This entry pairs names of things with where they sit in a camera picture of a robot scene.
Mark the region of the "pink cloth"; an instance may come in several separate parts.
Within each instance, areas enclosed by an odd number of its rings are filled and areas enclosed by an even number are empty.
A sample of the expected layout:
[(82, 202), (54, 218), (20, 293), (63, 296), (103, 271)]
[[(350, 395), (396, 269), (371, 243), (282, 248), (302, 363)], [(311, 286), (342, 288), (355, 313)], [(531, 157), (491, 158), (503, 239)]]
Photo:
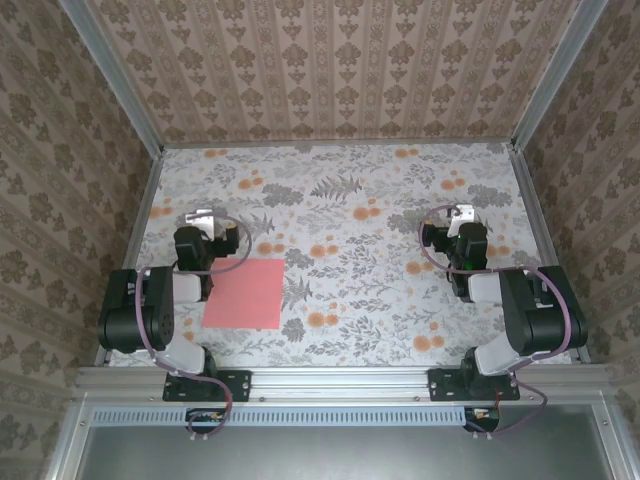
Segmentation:
[(247, 259), (230, 272), (213, 275), (202, 326), (278, 329), (284, 270), (283, 259)]

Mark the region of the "floral patterned table cover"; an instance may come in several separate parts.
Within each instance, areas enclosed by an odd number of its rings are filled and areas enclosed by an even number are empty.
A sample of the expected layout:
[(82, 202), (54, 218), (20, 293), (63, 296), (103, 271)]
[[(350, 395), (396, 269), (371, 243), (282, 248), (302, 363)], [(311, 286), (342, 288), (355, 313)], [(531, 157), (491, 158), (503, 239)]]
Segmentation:
[(137, 263), (172, 263), (186, 214), (210, 209), (249, 229), (242, 251), (285, 264), (280, 323), (209, 328), (202, 305), (177, 332), (224, 367), (450, 365), (504, 330), (499, 307), (467, 304), (417, 228), (469, 203), (492, 267), (534, 266), (537, 246), (501, 143), (176, 149), (163, 168)]

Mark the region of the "grey metal panel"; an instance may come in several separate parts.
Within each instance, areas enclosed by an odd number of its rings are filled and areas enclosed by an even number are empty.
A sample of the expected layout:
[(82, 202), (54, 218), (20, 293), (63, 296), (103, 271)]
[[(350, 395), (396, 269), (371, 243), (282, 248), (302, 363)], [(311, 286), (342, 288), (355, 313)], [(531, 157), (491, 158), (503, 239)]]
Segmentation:
[(503, 435), (461, 427), (91, 431), (78, 480), (613, 480), (593, 415), (548, 407)]

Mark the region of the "thin aluminium frame rail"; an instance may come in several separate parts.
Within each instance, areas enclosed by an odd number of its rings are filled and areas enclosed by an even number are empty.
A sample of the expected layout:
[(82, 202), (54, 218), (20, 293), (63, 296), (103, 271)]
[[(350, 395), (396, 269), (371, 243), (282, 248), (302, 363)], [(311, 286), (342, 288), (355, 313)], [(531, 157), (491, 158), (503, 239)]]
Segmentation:
[(322, 139), (322, 140), (273, 140), (244, 142), (209, 143), (166, 143), (164, 150), (204, 149), (204, 148), (260, 148), (260, 147), (315, 147), (315, 146), (351, 146), (351, 145), (444, 145), (444, 144), (512, 144), (508, 137), (486, 138), (385, 138), (385, 139)]

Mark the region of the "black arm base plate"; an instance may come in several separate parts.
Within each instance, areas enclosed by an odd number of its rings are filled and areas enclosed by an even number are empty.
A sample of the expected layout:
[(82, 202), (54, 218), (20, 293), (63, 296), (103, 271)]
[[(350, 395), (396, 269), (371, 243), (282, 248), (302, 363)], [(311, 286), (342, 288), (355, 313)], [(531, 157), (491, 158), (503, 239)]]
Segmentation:
[[(252, 384), (250, 370), (219, 370), (217, 379), (232, 394), (233, 402), (247, 402)], [(224, 402), (225, 394), (217, 384), (167, 374), (162, 399), (165, 402)]]
[(429, 370), (427, 376), (433, 402), (520, 399), (519, 388), (508, 375), (483, 376), (461, 369), (437, 368)]

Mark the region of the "wide aluminium frame rail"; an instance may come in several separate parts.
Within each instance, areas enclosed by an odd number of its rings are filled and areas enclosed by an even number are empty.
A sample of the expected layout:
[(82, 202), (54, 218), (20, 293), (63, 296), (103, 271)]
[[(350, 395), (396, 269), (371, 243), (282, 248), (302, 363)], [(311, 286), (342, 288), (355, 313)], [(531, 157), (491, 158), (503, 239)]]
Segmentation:
[[(431, 402), (427, 367), (252, 367), (249, 405), (422, 405)], [(596, 404), (614, 395), (606, 369), (593, 364), (532, 365), (517, 373), (520, 403)], [(165, 374), (152, 367), (80, 370), (73, 400), (94, 405), (152, 405), (161, 401)], [(473, 404), (444, 401), (442, 404)]]

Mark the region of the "aluminium frame post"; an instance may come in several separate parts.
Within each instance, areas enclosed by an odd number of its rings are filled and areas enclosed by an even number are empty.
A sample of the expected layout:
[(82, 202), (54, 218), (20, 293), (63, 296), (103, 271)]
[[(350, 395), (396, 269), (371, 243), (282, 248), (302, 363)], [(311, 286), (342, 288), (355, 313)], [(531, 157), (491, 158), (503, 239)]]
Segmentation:
[(85, 0), (60, 0), (80, 38), (109, 84), (153, 162), (162, 156), (163, 141), (129, 79), (121, 60)]
[(511, 138), (515, 151), (523, 151), (531, 140), (607, 3), (608, 0), (580, 0), (515, 127)]

